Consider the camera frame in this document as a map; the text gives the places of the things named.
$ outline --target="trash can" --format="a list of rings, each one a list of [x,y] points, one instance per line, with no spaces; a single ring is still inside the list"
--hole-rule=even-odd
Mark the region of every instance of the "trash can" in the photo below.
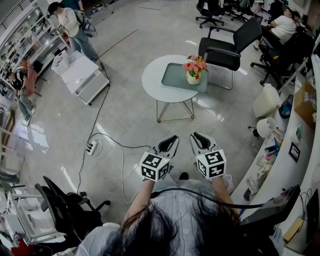
[[[266,83],[262,92],[252,104],[256,118],[266,117],[281,107],[281,100],[277,90],[270,83]]]

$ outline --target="flower pot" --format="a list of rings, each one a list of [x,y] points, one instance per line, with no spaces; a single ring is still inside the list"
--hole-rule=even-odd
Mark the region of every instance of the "flower pot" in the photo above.
[[[186,80],[190,85],[198,85],[201,83],[201,73],[199,74],[199,78],[196,79],[196,77],[191,76],[190,73],[187,71],[186,72]]]

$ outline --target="power strip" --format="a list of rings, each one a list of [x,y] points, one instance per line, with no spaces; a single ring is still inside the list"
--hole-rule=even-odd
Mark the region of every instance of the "power strip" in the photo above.
[[[91,147],[91,149],[88,149],[89,151],[87,151],[87,154],[91,157],[92,154],[93,154],[94,151],[95,151],[95,148],[96,148],[98,142],[96,142],[95,140],[93,140],[90,144],[92,144],[92,147]]]

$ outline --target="round white table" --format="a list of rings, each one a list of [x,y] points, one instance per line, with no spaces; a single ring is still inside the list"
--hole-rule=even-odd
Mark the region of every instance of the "round white table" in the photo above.
[[[156,100],[156,120],[158,123],[165,121],[194,119],[194,105],[192,98],[199,92],[194,90],[182,89],[177,87],[165,86],[161,83],[169,63],[187,63],[187,57],[182,55],[167,55],[152,61],[143,71],[142,86],[147,94]],[[191,100],[192,111],[186,105],[185,101]],[[165,102],[163,110],[158,116],[158,101]],[[171,120],[161,120],[170,103],[180,103],[190,114],[190,118],[180,118]]]

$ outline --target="dark blue shirt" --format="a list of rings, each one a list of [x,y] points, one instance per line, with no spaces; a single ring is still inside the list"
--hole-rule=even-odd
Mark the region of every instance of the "dark blue shirt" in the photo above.
[[[61,3],[66,8],[71,8],[72,10],[80,10],[78,1],[79,0],[62,0]]]

